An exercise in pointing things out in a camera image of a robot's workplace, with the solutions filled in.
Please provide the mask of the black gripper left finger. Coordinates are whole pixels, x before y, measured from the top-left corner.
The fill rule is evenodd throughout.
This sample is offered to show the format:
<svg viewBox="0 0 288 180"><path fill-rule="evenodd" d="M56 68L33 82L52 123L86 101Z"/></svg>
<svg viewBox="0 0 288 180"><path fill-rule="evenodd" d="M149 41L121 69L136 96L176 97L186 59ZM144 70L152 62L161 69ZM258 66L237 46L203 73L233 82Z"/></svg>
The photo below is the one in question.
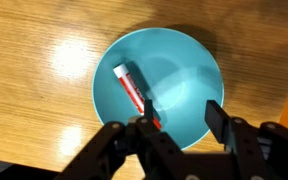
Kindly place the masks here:
<svg viewBox="0 0 288 180"><path fill-rule="evenodd" d="M153 103L150 99L146 99L144 101L144 117L147 120L153 120L154 119Z"/></svg>

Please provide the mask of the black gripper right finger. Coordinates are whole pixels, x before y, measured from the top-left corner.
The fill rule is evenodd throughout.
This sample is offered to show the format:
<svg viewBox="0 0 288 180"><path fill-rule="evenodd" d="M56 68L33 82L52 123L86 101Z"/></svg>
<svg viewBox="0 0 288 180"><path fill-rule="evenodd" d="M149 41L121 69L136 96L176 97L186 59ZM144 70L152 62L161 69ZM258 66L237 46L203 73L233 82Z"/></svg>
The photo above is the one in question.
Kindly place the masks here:
<svg viewBox="0 0 288 180"><path fill-rule="evenodd" d="M206 102L205 122L219 144L228 142L228 123L230 116L215 101Z"/></svg>

